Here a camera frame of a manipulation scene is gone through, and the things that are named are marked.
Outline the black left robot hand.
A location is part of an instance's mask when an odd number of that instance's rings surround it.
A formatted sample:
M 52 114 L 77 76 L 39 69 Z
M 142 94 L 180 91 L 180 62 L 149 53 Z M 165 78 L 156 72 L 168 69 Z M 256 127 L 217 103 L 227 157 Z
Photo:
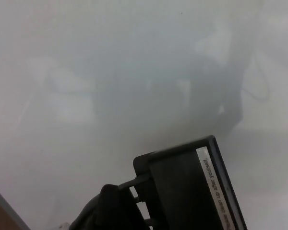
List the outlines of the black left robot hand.
M 120 185 L 106 184 L 69 226 L 71 230 L 148 230 L 137 206 L 141 199 L 130 188 L 146 182 L 149 175 L 138 176 Z

